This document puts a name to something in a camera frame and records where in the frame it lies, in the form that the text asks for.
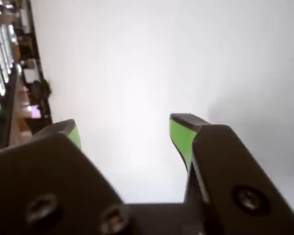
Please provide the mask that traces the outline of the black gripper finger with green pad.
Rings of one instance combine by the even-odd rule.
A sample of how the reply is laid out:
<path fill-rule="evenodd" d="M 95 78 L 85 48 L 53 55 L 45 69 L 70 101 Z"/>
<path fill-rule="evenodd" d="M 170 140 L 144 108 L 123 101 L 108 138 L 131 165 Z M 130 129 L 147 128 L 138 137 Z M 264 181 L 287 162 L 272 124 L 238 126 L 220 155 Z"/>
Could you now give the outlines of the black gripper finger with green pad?
<path fill-rule="evenodd" d="M 294 235 L 294 212 L 237 134 L 188 113 L 170 115 L 203 235 Z"/>
<path fill-rule="evenodd" d="M 132 235 L 127 206 L 70 134 L 54 123 L 0 150 L 0 235 Z"/>

